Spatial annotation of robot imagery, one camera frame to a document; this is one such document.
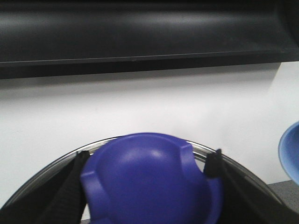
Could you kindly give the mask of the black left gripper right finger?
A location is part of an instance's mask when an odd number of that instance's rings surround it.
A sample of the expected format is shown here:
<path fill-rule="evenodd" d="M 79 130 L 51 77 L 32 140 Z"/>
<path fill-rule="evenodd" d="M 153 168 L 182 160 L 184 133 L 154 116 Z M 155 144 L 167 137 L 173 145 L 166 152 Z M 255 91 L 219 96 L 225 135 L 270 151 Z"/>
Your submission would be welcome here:
<path fill-rule="evenodd" d="M 208 154 L 204 166 L 208 177 L 223 183 L 223 207 L 219 224 L 297 224 L 299 214 L 266 195 L 229 165 L 218 149 Z"/>

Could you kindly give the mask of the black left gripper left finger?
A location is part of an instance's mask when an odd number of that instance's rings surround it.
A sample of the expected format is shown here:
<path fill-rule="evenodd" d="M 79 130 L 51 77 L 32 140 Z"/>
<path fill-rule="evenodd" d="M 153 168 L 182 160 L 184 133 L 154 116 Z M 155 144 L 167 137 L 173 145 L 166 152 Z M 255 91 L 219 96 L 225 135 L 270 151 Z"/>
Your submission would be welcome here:
<path fill-rule="evenodd" d="M 83 151 L 45 184 L 0 209 L 2 224 L 79 224 L 86 205 L 79 180 L 89 159 Z"/>

